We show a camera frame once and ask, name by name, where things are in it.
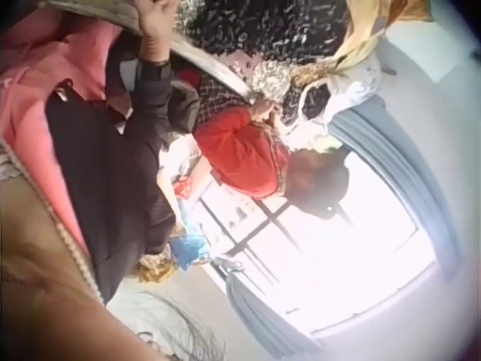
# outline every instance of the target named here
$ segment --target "curtain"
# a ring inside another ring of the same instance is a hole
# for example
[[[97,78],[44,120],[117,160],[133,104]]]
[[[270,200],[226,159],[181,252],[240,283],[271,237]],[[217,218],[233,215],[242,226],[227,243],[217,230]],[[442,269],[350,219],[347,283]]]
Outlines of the curtain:
[[[429,235],[445,276],[460,265],[460,250],[444,194],[416,145],[379,96],[334,116],[329,133],[354,150],[391,187]]]
[[[242,272],[230,272],[227,296],[233,309],[258,343],[274,359],[301,360],[317,355],[321,344],[291,324]]]

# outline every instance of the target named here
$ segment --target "patterned fabric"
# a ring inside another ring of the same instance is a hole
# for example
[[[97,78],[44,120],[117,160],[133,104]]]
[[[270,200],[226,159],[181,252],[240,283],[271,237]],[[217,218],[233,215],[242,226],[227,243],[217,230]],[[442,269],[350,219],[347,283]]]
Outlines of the patterned fabric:
[[[248,105],[240,96],[204,72],[201,75],[198,94],[201,97],[201,107],[196,126],[207,123],[214,114],[218,114],[225,109]]]
[[[255,126],[258,126],[264,131],[265,136],[269,140],[269,150],[271,152],[272,160],[274,161],[274,166],[276,167],[277,173],[277,190],[274,196],[284,196],[284,192],[286,191],[286,172],[287,167],[281,167],[276,157],[276,152],[278,147],[284,147],[289,149],[286,144],[284,143],[280,133],[277,131],[276,128],[273,126],[269,126],[265,123],[255,122],[253,123]]]
[[[6,181],[10,178],[19,177],[20,175],[20,171],[10,160],[6,149],[0,144],[0,181]]]

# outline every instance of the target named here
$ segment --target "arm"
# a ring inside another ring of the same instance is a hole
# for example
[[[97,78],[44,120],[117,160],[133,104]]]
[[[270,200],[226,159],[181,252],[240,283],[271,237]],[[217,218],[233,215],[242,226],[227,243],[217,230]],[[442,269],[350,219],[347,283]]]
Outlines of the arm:
[[[165,136],[171,130],[168,122],[168,102],[171,97],[171,67],[168,63],[174,33],[174,18],[178,0],[155,2],[134,0],[142,32],[141,51],[135,88],[132,94],[132,118],[124,136],[132,141],[137,159],[159,168],[159,151],[166,147]]]
[[[195,140],[222,182],[255,198],[272,194],[278,185],[277,173],[262,129],[250,123],[246,108],[218,117],[222,119],[203,125]]]
[[[168,146],[165,136],[171,131],[168,122],[170,97],[170,64],[157,65],[141,59],[132,92],[133,113],[124,136],[146,148],[145,156],[154,158],[155,170],[159,168],[159,151]]]

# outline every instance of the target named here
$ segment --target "plaid shirt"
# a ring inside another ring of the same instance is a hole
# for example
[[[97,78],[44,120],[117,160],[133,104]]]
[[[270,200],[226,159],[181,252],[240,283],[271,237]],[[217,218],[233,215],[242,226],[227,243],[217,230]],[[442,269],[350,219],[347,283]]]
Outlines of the plaid shirt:
[[[205,72],[201,74],[198,94],[201,98],[201,107],[197,116],[197,126],[205,124],[213,115],[225,109],[248,105],[240,96]]]

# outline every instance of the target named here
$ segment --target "necklace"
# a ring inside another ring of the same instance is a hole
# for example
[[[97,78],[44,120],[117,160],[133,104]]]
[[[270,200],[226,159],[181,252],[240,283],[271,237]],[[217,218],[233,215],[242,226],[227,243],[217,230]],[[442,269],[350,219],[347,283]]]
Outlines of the necklace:
[[[95,280],[95,277],[93,276],[92,272],[90,271],[89,266],[86,264],[85,259],[80,254],[80,251],[77,249],[76,242],[73,239],[73,237],[71,236],[70,232],[65,228],[65,226],[62,224],[62,222],[56,216],[52,206],[49,204],[49,202],[47,201],[47,199],[45,198],[45,196],[41,192],[41,190],[37,187],[37,185],[34,182],[32,176],[29,174],[29,172],[27,171],[25,166],[17,158],[15,153],[12,151],[10,146],[7,144],[7,142],[3,138],[0,138],[0,146],[2,146],[5,149],[5,152],[8,155],[8,157],[10,158],[10,161],[12,162],[12,164],[18,169],[18,171],[21,173],[21,175],[27,180],[29,185],[32,187],[32,189],[37,194],[38,198],[43,203],[44,207],[47,209],[49,215],[52,217],[52,220],[55,223],[55,227],[56,227],[57,232],[60,235],[60,238],[62,239],[64,245],[67,247],[69,253],[73,257],[73,259],[75,261],[75,264],[77,265],[80,273],[82,274],[83,279],[85,280],[85,282],[87,282],[90,289],[94,292],[97,300],[100,303],[103,304],[104,300],[101,296],[100,289],[98,288],[97,281]]]

